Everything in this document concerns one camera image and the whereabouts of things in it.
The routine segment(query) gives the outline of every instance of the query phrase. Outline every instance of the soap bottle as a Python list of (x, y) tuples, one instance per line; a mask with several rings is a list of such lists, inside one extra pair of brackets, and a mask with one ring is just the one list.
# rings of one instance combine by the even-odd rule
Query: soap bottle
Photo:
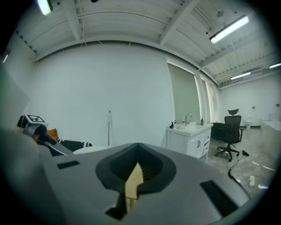
[(182, 119), (181, 126), (182, 126), (182, 127), (185, 127), (185, 118), (184, 118), (184, 116), (183, 116), (183, 119)]

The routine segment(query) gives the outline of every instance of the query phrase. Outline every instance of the sink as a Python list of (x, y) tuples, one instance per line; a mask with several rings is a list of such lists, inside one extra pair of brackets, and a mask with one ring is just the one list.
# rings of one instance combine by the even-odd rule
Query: sink
[(185, 126), (186, 130), (193, 131), (196, 128), (196, 122), (191, 122)]

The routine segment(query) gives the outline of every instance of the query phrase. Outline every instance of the ceiling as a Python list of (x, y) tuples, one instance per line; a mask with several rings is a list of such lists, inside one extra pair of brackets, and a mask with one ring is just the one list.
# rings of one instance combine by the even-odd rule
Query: ceiling
[[(156, 47), (193, 64), (219, 87), (234, 75), (268, 72), (277, 50), (254, 10), (231, 0), (51, 0), (43, 16), (36, 2), (22, 15), (14, 36), (35, 61), (84, 42), (122, 40)], [(224, 15), (217, 17), (217, 10)], [(242, 15), (250, 22), (212, 44), (209, 38)]]

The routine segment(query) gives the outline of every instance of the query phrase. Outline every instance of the yellow object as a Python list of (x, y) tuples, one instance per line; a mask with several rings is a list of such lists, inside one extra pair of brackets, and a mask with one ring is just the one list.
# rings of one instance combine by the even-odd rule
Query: yellow object
[(50, 135), (53, 139), (58, 141), (58, 132), (57, 129), (47, 130), (47, 134)]
[(144, 182), (142, 170), (139, 163), (136, 164), (136, 167), (129, 176), (127, 182), (125, 183), (125, 197), (126, 201), (130, 203), (130, 209), (137, 202), (137, 186)]

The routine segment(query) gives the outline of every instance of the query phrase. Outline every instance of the faucet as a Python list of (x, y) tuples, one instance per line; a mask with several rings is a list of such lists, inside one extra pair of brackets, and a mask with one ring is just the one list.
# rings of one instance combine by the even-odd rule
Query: faucet
[(186, 126), (187, 124), (189, 124), (189, 122), (187, 122), (187, 116), (191, 116), (191, 117), (192, 117), (192, 115), (191, 115), (190, 113), (185, 116), (185, 126)]

